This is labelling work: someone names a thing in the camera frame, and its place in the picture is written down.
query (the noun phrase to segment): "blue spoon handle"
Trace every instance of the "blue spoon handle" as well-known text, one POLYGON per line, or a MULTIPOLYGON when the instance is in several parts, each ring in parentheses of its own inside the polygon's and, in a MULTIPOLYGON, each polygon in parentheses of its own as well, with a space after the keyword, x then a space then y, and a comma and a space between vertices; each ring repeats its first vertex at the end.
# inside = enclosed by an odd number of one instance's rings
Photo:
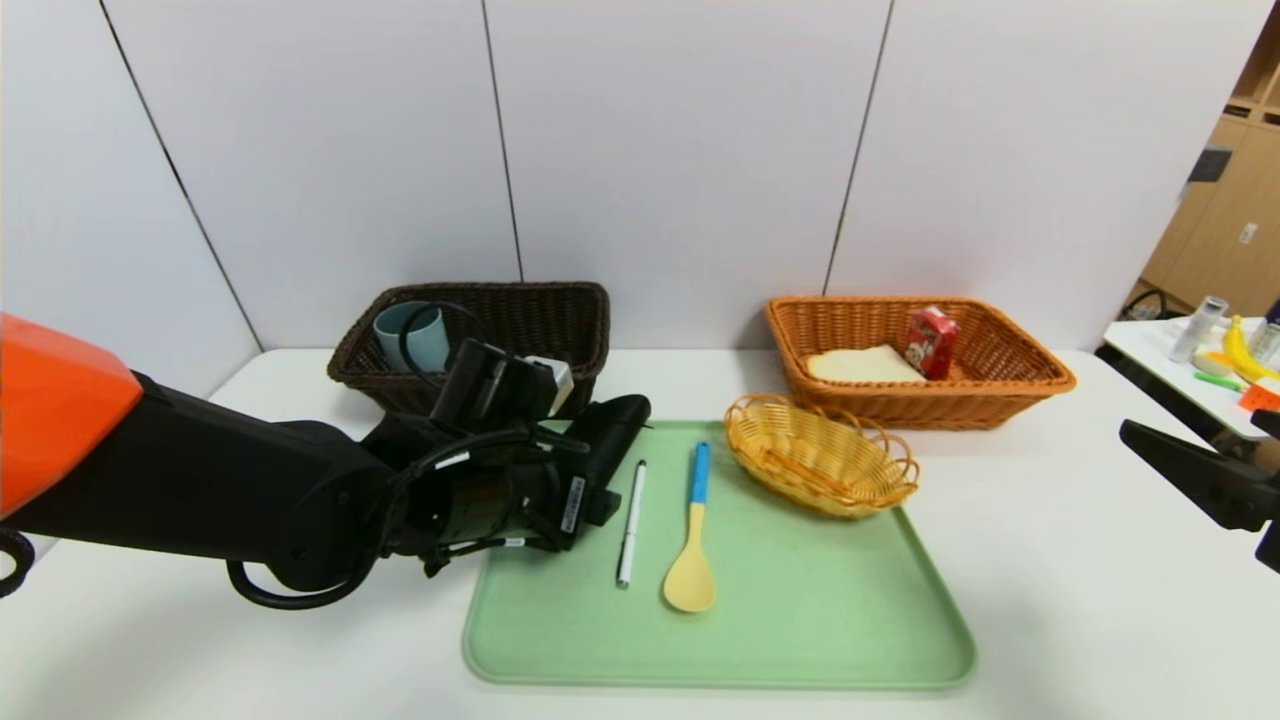
POLYGON ((712 446, 705 442, 694 447, 694 493, 690 502, 707 505, 707 479, 712 473, 712 446))

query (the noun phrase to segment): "spoon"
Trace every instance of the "spoon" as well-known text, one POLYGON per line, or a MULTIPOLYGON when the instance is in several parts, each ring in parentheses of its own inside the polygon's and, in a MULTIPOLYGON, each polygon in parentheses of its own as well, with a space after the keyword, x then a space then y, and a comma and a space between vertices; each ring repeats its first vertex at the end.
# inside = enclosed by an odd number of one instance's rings
POLYGON ((716 602, 716 578, 703 555, 703 518, 707 515, 707 480, 712 468, 712 446, 705 442, 694 448, 694 491, 689 501, 689 537, 680 551, 662 594, 676 610, 701 612, 716 602))

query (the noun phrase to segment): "white wall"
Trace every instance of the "white wall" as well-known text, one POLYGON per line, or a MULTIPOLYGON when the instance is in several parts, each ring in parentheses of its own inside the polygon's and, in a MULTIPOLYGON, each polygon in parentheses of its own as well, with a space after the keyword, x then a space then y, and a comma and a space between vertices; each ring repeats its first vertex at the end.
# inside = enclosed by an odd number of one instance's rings
POLYGON ((489 0, 525 279, 616 347, 772 345, 818 293, 888 0, 489 0))
POLYGON ((108 0, 265 346, 384 288, 517 281, 479 0, 108 0))
POLYGON ((897 0, 833 293, 969 295, 1091 348, 1271 0, 897 0))
POLYGON ((4 6, 4 309, 206 396, 257 346, 96 3, 4 6))

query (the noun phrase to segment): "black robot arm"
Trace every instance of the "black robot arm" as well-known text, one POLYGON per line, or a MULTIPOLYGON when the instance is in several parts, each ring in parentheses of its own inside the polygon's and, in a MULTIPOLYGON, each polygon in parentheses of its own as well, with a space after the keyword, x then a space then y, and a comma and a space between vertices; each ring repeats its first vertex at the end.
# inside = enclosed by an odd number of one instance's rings
POLYGON ((626 396, 552 432, 539 425, 556 395, 550 372, 474 340, 430 418, 387 415, 361 442, 136 377, 134 409, 3 527, 223 559, 237 592, 283 610, 346 597, 393 553, 417 556, 431 577, 507 538, 571 548, 582 525, 617 510, 608 482, 649 418, 644 396, 626 396), (244 564, 308 594, 262 591, 244 564))
MULTIPOLYGON (((1258 410, 1253 424, 1280 437, 1280 414, 1258 410)), ((1270 520, 1256 557, 1280 573, 1280 474, 1198 447, 1140 423, 1125 420, 1120 441, 1229 530, 1258 532, 1270 520)))

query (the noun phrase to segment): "small white table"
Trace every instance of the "small white table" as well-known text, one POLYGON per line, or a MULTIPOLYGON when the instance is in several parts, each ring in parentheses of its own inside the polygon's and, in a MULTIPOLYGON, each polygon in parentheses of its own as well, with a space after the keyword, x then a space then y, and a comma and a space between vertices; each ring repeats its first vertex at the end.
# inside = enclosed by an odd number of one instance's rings
MULTIPOLYGON (((1252 332, 1258 322, 1258 318, 1247 319, 1245 332, 1252 332)), ((1170 331, 1184 327, 1183 324, 1170 327, 1170 323, 1178 323, 1178 320, 1111 323, 1102 340, 1149 372, 1160 382, 1194 402, 1197 407, 1240 439, 1258 442, 1270 438, 1271 436, 1249 420, 1252 413, 1238 405, 1240 393, 1198 380, 1194 378, 1194 365, 1174 363, 1169 359, 1169 352, 1178 340, 1178 333, 1170 331)), ((1220 347, 1221 337, 1221 329, 1215 329, 1208 345, 1220 347)))
MULTIPOLYGON (((431 580, 393 557, 291 614, 241 600, 214 560, 64 541, 0 601, 0 717, 1274 717, 1280 577, 1253 559, 1258 536, 1217 528, 1116 436, 1125 418, 1187 428, 1092 355, 1060 356, 1079 387, 1004 428, 906 433, 924 469, 908 511, 978 643, 954 691, 493 685, 461 652, 480 556, 431 580)), ((214 400, 358 437, 380 413, 328 359, 268 352, 214 400)), ((595 396, 709 419, 769 389, 773 352, 613 351, 595 396)))

